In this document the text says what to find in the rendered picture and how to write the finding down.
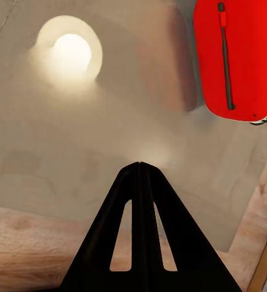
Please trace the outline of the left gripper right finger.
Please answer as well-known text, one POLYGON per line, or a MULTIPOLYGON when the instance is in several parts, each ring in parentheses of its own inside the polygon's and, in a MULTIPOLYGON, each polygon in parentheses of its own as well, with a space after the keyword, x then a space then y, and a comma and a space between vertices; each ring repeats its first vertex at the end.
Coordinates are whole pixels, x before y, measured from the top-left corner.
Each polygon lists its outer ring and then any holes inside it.
POLYGON ((140 163, 149 292, 242 292, 164 174, 140 163), (164 268, 154 203, 178 271, 164 268))

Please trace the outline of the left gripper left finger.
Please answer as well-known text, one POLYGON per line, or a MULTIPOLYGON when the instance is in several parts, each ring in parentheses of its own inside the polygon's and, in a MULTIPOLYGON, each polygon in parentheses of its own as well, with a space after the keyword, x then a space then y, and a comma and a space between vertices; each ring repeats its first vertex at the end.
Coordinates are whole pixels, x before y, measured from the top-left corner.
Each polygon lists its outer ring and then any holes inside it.
POLYGON ((149 292, 140 163, 126 165, 117 174, 57 292, 149 292), (132 268, 110 271, 122 213, 129 200, 132 268))

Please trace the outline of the radio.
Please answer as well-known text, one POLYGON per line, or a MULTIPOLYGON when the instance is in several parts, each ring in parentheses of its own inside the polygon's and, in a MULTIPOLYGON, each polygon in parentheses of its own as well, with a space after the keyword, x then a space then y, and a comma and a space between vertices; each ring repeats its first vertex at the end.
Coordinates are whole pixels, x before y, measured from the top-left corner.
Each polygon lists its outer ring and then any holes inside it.
POLYGON ((197 0, 193 24, 208 109, 267 122, 267 0, 197 0))

